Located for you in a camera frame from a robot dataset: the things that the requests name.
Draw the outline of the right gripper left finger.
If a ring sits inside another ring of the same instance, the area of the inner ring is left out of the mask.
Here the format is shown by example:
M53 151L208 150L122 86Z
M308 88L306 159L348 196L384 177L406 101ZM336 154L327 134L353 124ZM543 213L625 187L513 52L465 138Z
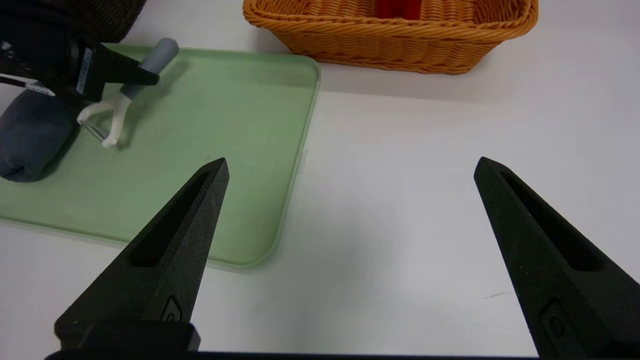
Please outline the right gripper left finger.
M61 350L196 351L191 324L230 173L208 162L58 317Z

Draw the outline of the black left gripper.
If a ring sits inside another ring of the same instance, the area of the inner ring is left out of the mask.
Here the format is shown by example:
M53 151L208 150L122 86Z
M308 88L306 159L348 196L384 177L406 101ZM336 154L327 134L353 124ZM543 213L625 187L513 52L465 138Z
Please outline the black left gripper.
M39 83L48 95L94 103L105 84L157 85L140 61L96 44L66 19L1 16L1 82Z

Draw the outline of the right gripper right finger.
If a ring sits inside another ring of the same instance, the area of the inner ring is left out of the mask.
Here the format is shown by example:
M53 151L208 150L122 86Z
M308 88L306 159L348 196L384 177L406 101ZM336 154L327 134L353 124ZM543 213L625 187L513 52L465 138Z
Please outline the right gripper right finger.
M637 360L639 283L507 166L473 178L537 355Z

